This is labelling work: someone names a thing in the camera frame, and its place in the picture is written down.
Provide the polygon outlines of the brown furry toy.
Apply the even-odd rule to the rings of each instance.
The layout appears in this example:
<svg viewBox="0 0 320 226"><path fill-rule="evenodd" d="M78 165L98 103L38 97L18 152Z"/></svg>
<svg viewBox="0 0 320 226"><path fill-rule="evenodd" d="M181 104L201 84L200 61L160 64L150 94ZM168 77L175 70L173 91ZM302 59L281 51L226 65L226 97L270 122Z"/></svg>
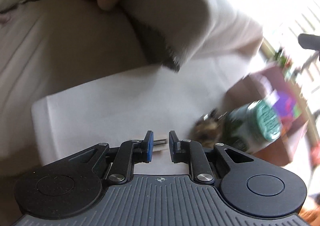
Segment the brown furry toy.
<svg viewBox="0 0 320 226"><path fill-rule="evenodd" d="M222 137L224 117L217 108L203 115L194 126L192 139L212 149Z"/></svg>

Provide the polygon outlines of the green lid glass jar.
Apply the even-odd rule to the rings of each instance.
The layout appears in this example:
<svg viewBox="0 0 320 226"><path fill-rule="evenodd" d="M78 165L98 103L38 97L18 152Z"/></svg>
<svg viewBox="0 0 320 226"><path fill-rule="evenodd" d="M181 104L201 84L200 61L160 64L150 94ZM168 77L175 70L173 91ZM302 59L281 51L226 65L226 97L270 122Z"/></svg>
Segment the green lid glass jar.
<svg viewBox="0 0 320 226"><path fill-rule="evenodd" d="M246 153L256 153L281 136L282 124L273 107L258 100L228 112L221 141Z"/></svg>

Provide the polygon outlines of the pink cardboard box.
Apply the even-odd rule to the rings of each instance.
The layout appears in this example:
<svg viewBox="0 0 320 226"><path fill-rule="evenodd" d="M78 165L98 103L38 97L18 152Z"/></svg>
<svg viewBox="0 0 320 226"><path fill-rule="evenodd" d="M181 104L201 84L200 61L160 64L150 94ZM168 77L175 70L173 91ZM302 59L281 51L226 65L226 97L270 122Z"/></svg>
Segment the pink cardboard box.
<svg viewBox="0 0 320 226"><path fill-rule="evenodd" d="M253 124L268 142L255 156L277 166L292 162L309 124L299 85L286 79L279 66L269 64L238 80L227 95L235 107L254 109Z"/></svg>

